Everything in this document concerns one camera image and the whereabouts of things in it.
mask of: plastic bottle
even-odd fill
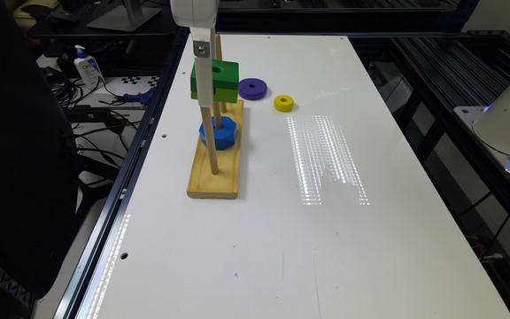
[[[74,48],[76,48],[76,54],[78,55],[78,58],[74,60],[74,65],[78,69],[84,84],[86,84],[86,88],[95,89],[103,86],[104,77],[97,66],[96,59],[86,54],[85,48],[81,45],[76,45]]]

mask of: green block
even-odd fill
[[[237,103],[237,93],[237,89],[216,88],[216,92],[213,94],[213,100],[215,102]],[[192,99],[198,99],[198,94],[192,92]]]
[[[236,62],[212,60],[213,87],[239,89],[239,64]],[[192,67],[190,90],[198,92],[196,86],[196,68]]]

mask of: wooden board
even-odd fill
[[[213,175],[210,171],[208,151],[200,137],[196,146],[194,163],[190,172],[187,194],[191,198],[235,199],[239,184],[239,159],[241,155],[241,135],[243,128],[243,100],[236,104],[227,103],[228,116],[237,124],[236,144],[218,154],[220,172]]]

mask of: purple ring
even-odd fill
[[[247,100],[258,100],[267,93],[267,84],[260,79],[243,79],[239,82],[239,96]]]

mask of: yellow ring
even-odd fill
[[[290,112],[294,106],[294,100],[289,96],[278,96],[274,99],[274,108],[280,112]]]

